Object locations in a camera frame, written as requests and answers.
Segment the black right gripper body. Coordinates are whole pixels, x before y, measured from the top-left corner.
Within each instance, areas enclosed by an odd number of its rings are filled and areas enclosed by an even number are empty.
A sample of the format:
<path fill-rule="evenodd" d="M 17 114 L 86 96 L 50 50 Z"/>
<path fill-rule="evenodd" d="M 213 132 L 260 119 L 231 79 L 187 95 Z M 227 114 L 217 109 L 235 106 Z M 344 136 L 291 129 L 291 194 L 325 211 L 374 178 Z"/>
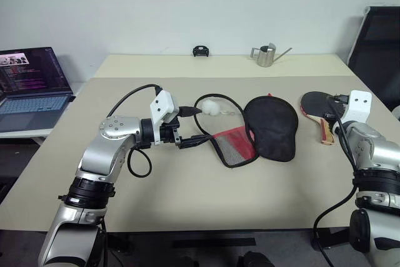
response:
<path fill-rule="evenodd" d="M 338 111 L 337 114 L 335 112 L 327 111 L 324 113 L 324 119 L 328 122 L 336 122 L 337 119 L 342 118 L 343 114 L 343 111 Z"/>

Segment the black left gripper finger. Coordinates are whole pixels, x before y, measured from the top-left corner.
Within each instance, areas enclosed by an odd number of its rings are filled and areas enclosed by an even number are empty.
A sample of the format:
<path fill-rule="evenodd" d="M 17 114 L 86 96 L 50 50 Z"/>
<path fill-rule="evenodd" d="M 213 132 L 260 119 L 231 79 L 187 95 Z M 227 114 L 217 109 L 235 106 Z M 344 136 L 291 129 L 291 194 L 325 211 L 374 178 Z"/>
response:
<path fill-rule="evenodd" d="M 178 116 L 182 117 L 182 118 L 186 118 L 186 117 L 195 116 L 201 112 L 202 112 L 202 110 L 199 108 L 196 108 L 196 107 L 180 106 Z"/>
<path fill-rule="evenodd" d="M 202 145 L 203 143 L 211 140 L 213 137 L 210 135 L 195 135 L 190 138 L 182 138 L 178 143 L 179 149 L 188 149 Z"/>

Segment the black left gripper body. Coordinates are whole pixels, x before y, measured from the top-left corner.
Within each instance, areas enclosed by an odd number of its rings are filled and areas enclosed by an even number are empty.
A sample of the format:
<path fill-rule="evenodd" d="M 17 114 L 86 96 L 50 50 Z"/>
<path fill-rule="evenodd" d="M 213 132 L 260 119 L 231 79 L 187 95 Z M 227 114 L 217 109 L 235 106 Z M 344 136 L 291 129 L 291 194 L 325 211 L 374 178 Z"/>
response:
<path fill-rule="evenodd" d="M 181 144 L 181 137 L 178 133 L 180 123 L 178 117 L 174 117 L 170 122 L 163 122 L 159 128 L 160 140 L 163 143 L 174 143 L 176 146 Z"/>

